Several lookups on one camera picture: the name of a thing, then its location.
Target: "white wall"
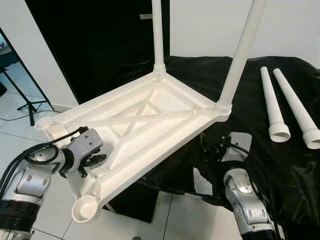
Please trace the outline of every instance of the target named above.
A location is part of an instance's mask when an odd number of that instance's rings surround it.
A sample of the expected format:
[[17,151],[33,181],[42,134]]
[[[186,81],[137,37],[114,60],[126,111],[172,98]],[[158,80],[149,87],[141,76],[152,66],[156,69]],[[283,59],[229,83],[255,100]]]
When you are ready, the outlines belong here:
[[[171,0],[170,54],[233,57],[251,0]],[[301,58],[320,68],[320,0],[269,0],[250,57]]]
[[51,103],[77,106],[24,0],[0,0],[0,26]]

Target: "white plastic part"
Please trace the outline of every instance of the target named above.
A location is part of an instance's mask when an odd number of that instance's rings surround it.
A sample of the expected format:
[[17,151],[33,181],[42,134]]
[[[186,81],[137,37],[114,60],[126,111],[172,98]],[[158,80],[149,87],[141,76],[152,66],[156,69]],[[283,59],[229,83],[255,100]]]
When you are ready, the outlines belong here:
[[220,99],[216,103],[216,110],[220,113],[231,113],[232,100],[237,90],[242,72],[244,71],[256,32],[263,17],[266,3],[267,0],[252,1]]
[[[264,4],[265,0],[253,2]],[[262,14],[259,7],[252,7],[249,15],[255,16],[255,11]],[[44,130],[49,140],[88,126],[94,128],[103,141],[100,153],[107,154],[104,162],[85,168],[88,173],[85,178],[78,172],[66,176],[76,197],[72,208],[76,222],[95,219],[117,194],[210,125],[226,121],[231,113],[230,110],[217,111],[213,101],[166,73],[161,0],[152,0],[152,18],[155,55],[152,73],[53,118],[40,119],[35,125]],[[256,25],[255,21],[256,17],[249,17],[246,28],[250,30],[252,24]],[[247,39],[246,35],[254,34],[252,31],[244,30],[241,41]],[[238,46],[238,55],[247,51],[246,45]],[[238,81],[233,83],[234,90]],[[62,147],[70,143],[70,139],[56,145]]]
[[274,88],[271,83],[271,79],[268,73],[268,69],[263,66],[260,69],[263,92],[265,97],[266,109],[269,116],[269,136],[270,139],[277,143],[282,143],[290,138],[290,131],[287,125],[285,125],[284,119],[281,115],[277,97]]
[[274,69],[273,74],[303,132],[302,137],[305,145],[309,149],[320,149],[320,130],[317,128],[315,122],[310,117],[280,69]]

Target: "black cable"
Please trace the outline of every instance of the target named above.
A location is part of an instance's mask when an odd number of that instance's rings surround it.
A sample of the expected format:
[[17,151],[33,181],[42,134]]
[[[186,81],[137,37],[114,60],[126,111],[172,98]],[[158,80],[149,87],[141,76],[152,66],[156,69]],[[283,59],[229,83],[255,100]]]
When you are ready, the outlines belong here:
[[[245,154],[247,154],[247,155],[249,155],[250,157],[252,157],[257,163],[259,163],[259,165],[264,169],[265,167],[264,167],[264,165],[262,164],[262,162],[260,162],[260,160],[256,157],[256,156],[254,156],[251,152],[249,152],[249,151],[247,151],[246,149],[244,149],[244,148],[242,148],[242,147],[240,147],[240,146],[238,146],[238,145],[235,145],[235,144],[232,144],[232,143],[228,143],[227,144],[229,147],[232,147],[232,148],[235,148],[235,149],[238,149],[238,150],[240,150],[240,151],[242,151],[242,152],[244,152]],[[268,181],[268,187],[269,187],[269,189],[271,189],[271,183],[270,183],[270,181]],[[256,191],[256,189],[253,187],[253,191],[254,191],[254,193],[258,196],[258,193],[257,193],[257,191]],[[273,218],[273,223],[274,223],[274,230],[275,230],[275,235],[276,235],[276,238],[277,238],[277,240],[281,240],[281,236],[280,236],[280,232],[279,232],[279,228],[278,228],[278,221],[277,221],[277,217],[276,217],[276,211],[275,211],[275,209],[274,209],[274,206],[273,206],[273,204],[271,204],[271,201],[270,201],[270,197],[271,197],[271,193],[269,193],[269,197],[267,197],[267,196],[262,196],[262,197],[264,197],[264,200],[268,203],[268,205],[269,205],[269,207],[270,207],[270,211],[271,211],[271,216],[272,216],[272,218]]]
[[[36,111],[34,112],[33,114],[38,114],[38,113],[42,113],[42,112],[55,112],[55,113],[60,113],[60,111],[55,111],[55,110],[42,110],[42,111]],[[0,117],[0,120],[3,120],[3,121],[15,121],[15,120],[18,120],[18,119],[23,119],[25,117],[29,117],[30,115],[25,115],[25,116],[21,116],[21,117],[18,117],[18,118],[14,118],[14,119],[4,119],[2,117]]]
[[[42,149],[42,148],[45,148],[47,146],[50,146],[50,147],[53,147],[55,149],[55,154],[54,156],[56,157],[56,155],[58,155],[59,153],[59,150],[58,148],[53,145],[54,143],[56,142],[59,142],[63,139],[66,139],[78,132],[80,132],[82,129],[82,127],[79,127],[77,130],[73,131],[73,132],[70,132],[62,137],[59,137],[55,140],[52,140],[50,142],[46,142],[46,143],[40,143],[40,144],[37,144],[35,146],[32,146],[26,150],[24,150],[22,153],[20,153],[16,158],[14,158],[12,160],[12,162],[8,165],[8,167],[5,169],[2,177],[1,177],[1,180],[0,180],[0,200],[3,198],[3,195],[8,187],[8,184],[10,182],[10,179],[12,177],[12,175],[14,174],[16,168],[18,167],[18,165],[25,159],[27,162],[30,162],[30,163],[34,163],[33,160],[31,159],[26,159],[26,157],[30,154],[32,154],[34,151],[37,151],[39,149]],[[46,161],[42,161],[42,162],[37,162],[36,164],[47,164],[47,163],[50,163],[51,161],[53,161],[55,159],[55,157],[52,157],[51,159],[49,160],[46,160]]]

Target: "white plastic tube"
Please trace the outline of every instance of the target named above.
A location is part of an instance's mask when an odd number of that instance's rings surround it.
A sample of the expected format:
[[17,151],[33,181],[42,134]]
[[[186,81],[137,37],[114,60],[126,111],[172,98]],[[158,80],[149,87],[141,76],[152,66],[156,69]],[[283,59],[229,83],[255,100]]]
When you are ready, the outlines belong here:
[[166,66],[164,62],[161,0],[152,0],[152,23],[154,43],[154,71],[163,73],[166,71]]
[[273,74],[290,105],[290,108],[303,132],[303,141],[309,149],[320,149],[320,130],[310,117],[304,105],[299,100],[280,69],[273,70]]
[[284,119],[281,115],[277,97],[274,88],[271,83],[271,79],[268,73],[268,69],[263,66],[260,69],[263,92],[265,97],[266,109],[269,117],[269,136],[270,139],[277,143],[283,143],[287,141],[291,135],[287,125],[285,125]]
[[248,17],[238,43],[233,61],[226,77],[220,99],[216,103],[216,111],[221,114],[230,114],[232,100],[245,68],[249,52],[261,22],[267,0],[253,0]]

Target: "tile floor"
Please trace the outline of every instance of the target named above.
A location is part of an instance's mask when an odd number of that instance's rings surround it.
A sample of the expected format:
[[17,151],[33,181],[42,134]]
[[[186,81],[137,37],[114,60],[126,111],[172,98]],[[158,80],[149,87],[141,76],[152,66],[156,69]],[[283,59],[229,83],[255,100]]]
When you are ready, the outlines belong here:
[[[0,97],[0,118],[15,119],[26,115],[17,111],[23,99],[12,93]],[[55,112],[35,114],[35,120],[54,116]],[[0,121],[0,176],[7,164],[23,150],[47,141],[43,132],[34,129],[27,117]],[[73,193],[67,181],[55,175],[47,197],[34,224],[33,240],[240,240],[234,216],[222,207],[203,202],[191,195],[160,192],[151,224],[103,210],[91,224],[72,221]]]

